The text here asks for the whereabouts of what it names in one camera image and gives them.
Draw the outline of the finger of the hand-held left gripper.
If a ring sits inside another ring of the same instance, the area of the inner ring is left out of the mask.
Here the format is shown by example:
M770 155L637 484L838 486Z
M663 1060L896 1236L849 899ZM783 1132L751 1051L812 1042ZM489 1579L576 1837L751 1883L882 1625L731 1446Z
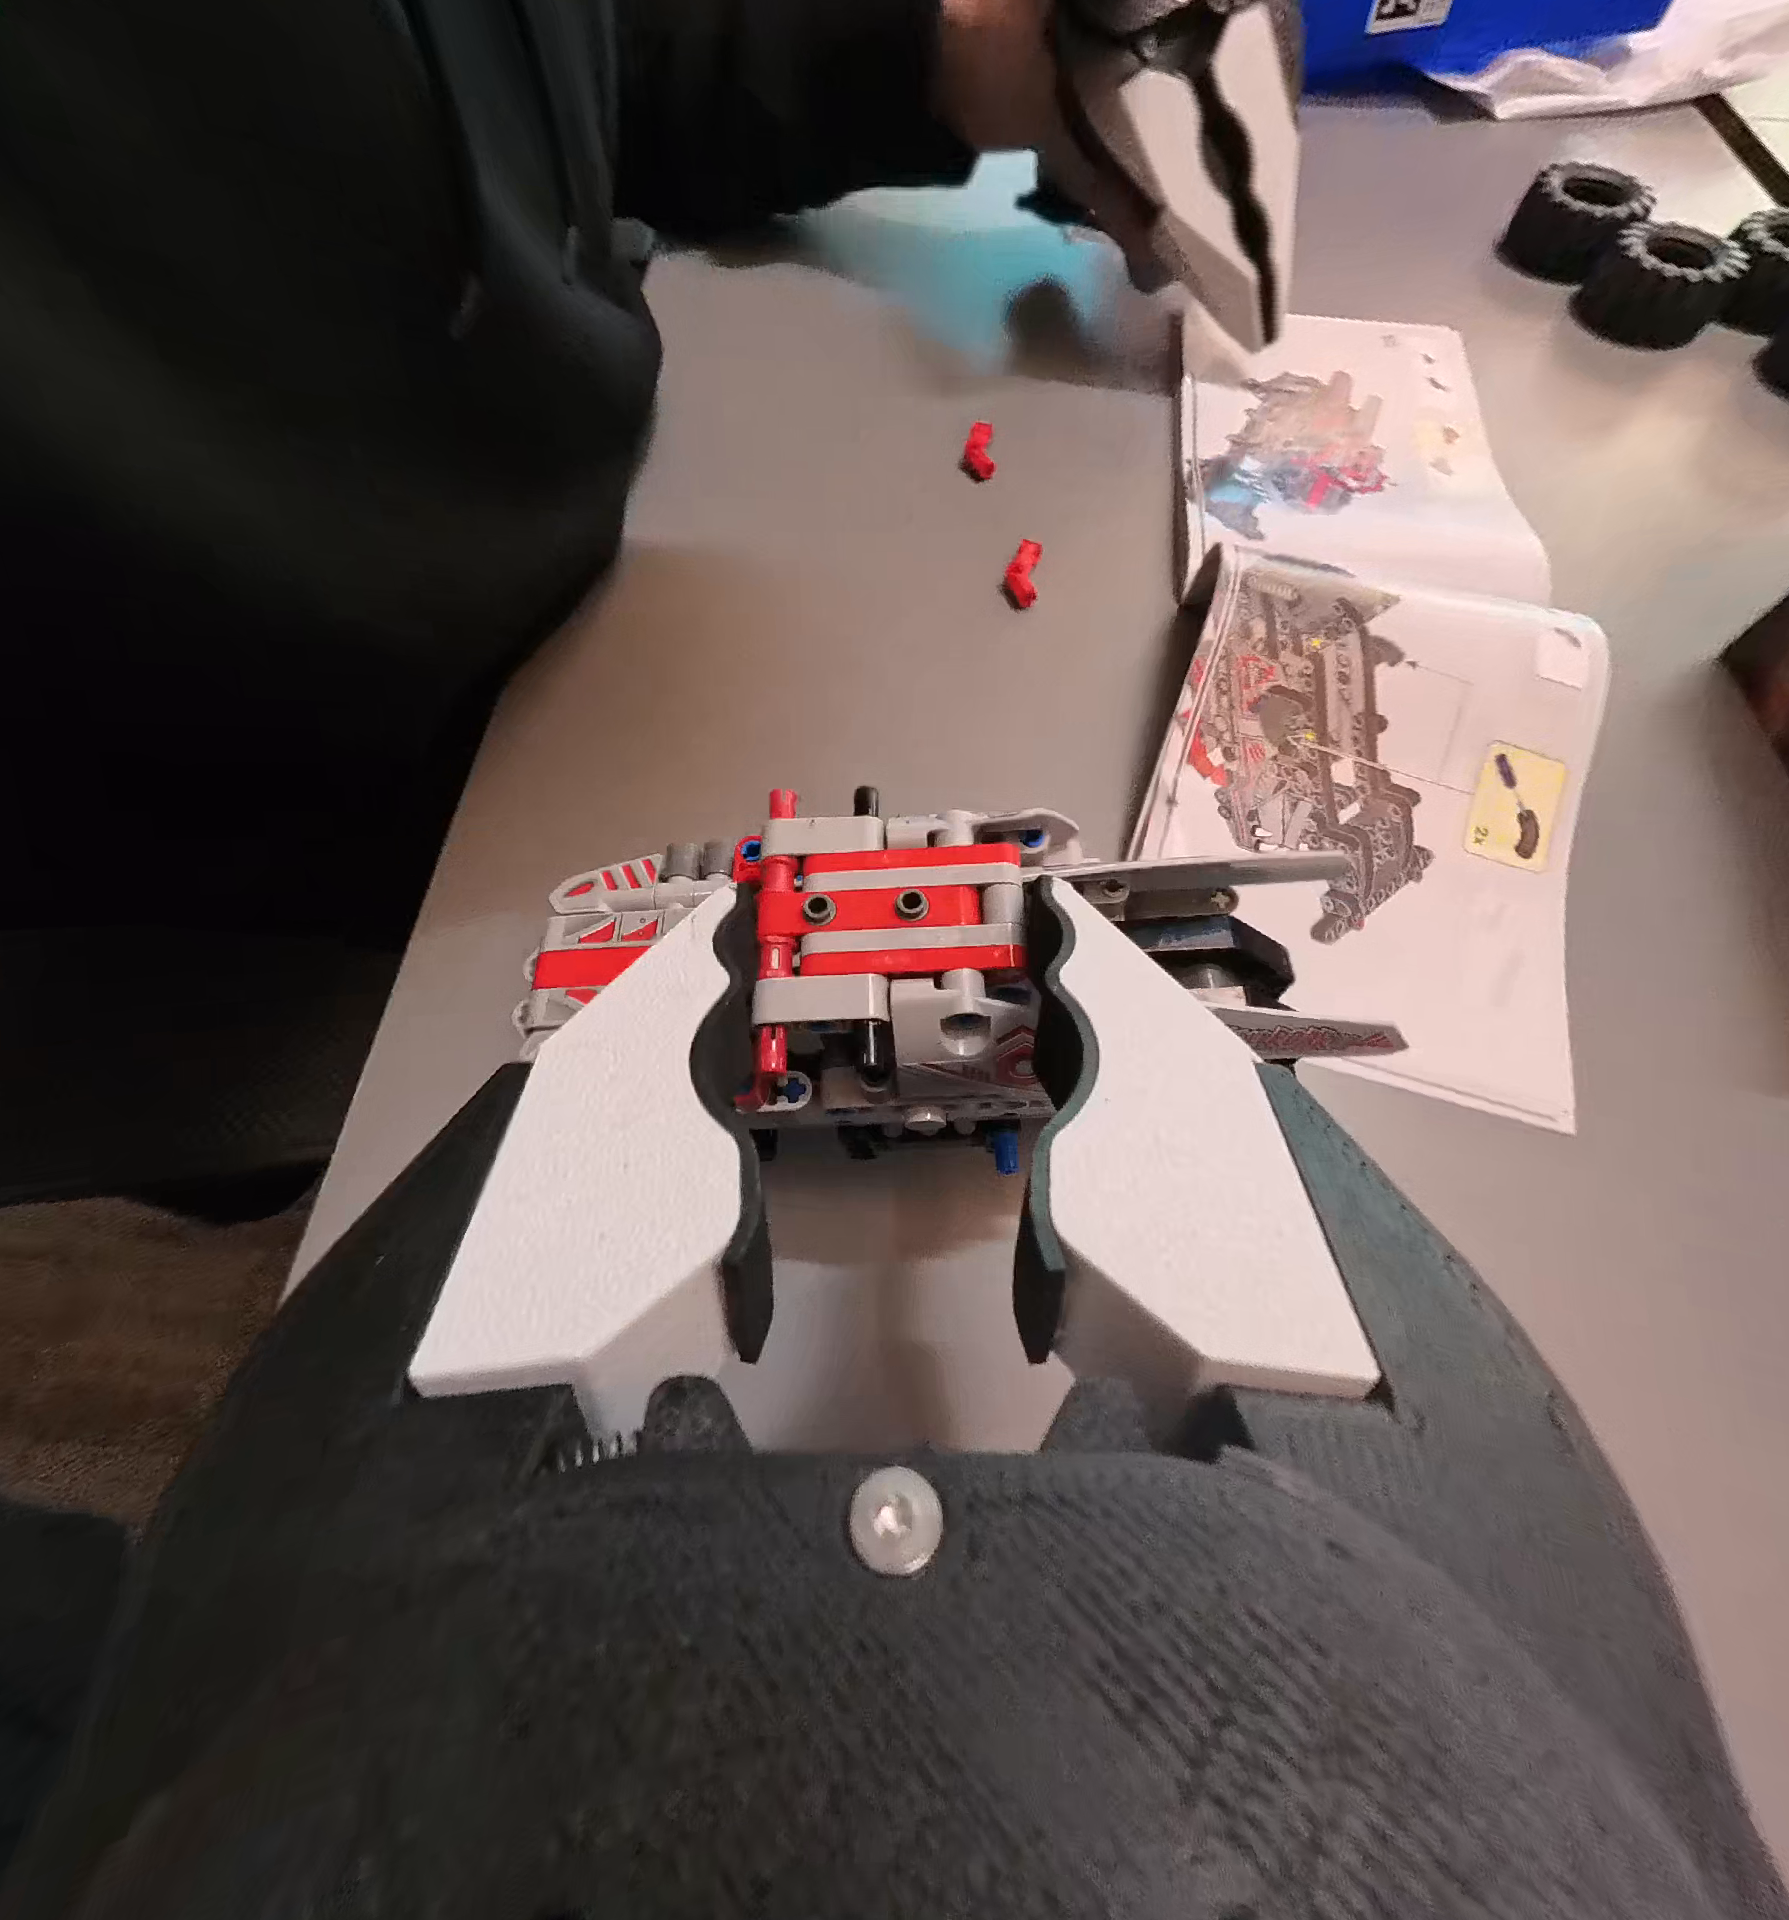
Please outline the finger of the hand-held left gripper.
M1252 293L1243 339L1278 341L1291 296L1298 183L1298 21L1289 4L1234 4L1210 63L1209 132L1224 170Z
M1148 244L1234 347L1270 343L1270 38L1058 35L1077 141L1148 206Z

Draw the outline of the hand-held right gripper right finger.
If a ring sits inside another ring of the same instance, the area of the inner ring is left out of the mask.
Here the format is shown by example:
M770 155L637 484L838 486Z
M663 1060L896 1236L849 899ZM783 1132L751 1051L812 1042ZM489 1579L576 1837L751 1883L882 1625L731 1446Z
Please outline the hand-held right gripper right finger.
M1362 1401L1381 1365L1257 1056L1063 877L1026 894L1050 1119L1012 1310L1030 1363L1140 1401Z

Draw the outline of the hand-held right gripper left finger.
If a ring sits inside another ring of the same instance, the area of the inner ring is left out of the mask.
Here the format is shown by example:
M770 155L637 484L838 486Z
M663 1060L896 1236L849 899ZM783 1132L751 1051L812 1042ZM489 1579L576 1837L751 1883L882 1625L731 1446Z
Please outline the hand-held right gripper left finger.
M644 1405L762 1355L775 1310L753 1068L757 903L720 890L540 1047L408 1368L427 1398Z

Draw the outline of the grey red toy truck model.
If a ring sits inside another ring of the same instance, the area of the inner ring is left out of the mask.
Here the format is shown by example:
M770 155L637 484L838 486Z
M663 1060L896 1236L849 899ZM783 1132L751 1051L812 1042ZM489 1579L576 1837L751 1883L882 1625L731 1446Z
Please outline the grey red toy truck model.
M514 1010L524 1060L715 891L759 904L753 989L760 1091L742 1124L772 1158L785 1127L838 1135L860 1161L971 1139L1003 1177L1023 1128L1051 1116L1035 1059L1026 894L1056 876L1209 1007L1259 1059L1391 1059L1384 1021L1291 1010L1289 947L1241 917L1245 890L1337 882L1342 854L1086 859L1051 807L888 813L856 789L846 815L785 789L762 827L672 843L565 877Z

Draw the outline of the person's left forearm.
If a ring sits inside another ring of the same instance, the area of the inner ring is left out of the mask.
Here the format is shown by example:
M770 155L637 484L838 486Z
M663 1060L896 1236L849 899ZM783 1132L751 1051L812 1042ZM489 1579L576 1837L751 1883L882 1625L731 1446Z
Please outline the person's left forearm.
M963 183L936 1L621 1L619 217L744 235L862 190Z

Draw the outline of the grey desk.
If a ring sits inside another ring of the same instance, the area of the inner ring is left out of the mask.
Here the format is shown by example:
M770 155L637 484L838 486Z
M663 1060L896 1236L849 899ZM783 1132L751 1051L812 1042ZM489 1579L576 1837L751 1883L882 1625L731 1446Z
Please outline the grey desk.
M1319 103L1292 304L1462 332L1491 449L1609 643L1579 818L1579 1135L1314 1075L1541 1349L1663 1560L1789 1883L1789 780L1715 659L1789 589L1789 408L1724 332L1605 347L1495 237L1553 155L1718 231L1722 114L1493 126ZM1117 853L1182 682L1167 313L1018 221L1018 163L648 281L660 415L615 574L489 726L297 1268L514 1047L547 890L751 824L1053 804ZM993 425L996 476L957 465ZM1003 572L1044 544L1042 596Z

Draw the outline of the person's left hand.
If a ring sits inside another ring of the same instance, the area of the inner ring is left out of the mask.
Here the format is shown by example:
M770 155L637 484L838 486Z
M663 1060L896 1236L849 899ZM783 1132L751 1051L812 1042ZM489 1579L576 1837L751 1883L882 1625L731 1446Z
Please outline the person's left hand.
M1058 99L1050 1L944 1L932 108L975 155L1033 153L1061 193L1102 231L1140 231L1142 201L1100 170L1075 138Z

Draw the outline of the blue container with tag sticker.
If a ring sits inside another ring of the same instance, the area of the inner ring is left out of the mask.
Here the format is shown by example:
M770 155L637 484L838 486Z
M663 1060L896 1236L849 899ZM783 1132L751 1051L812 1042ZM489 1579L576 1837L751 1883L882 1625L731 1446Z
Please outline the blue container with tag sticker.
M1584 54L1645 32L1666 1L1300 1L1309 96L1473 74L1517 51Z

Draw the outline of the building instruction booklet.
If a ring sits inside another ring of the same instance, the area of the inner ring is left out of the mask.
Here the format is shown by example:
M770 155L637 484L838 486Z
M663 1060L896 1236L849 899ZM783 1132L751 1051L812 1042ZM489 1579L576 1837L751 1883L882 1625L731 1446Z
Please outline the building instruction booklet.
M1569 865L1601 629L1491 456L1444 325L1291 317L1239 363L1180 323L1182 607L1195 632L1130 851L1341 857L1248 890L1347 1071L1577 1130Z

